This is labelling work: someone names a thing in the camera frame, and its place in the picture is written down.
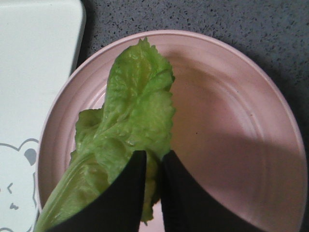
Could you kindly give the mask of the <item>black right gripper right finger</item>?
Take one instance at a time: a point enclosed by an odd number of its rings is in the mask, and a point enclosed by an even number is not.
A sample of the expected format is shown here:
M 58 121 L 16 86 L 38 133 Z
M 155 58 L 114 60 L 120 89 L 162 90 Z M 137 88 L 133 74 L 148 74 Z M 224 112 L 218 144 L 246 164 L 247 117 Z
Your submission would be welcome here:
M 254 232 L 256 227 L 210 196 L 174 151 L 162 159 L 161 204 L 167 232 Z

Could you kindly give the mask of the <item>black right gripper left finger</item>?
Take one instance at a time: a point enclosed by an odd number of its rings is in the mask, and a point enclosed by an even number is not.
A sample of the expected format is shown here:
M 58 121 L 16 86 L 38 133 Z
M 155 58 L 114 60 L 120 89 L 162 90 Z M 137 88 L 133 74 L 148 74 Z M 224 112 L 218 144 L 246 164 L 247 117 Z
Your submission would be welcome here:
M 86 208 L 49 232 L 137 232 L 144 201 L 147 155 L 135 151 L 115 181 Z

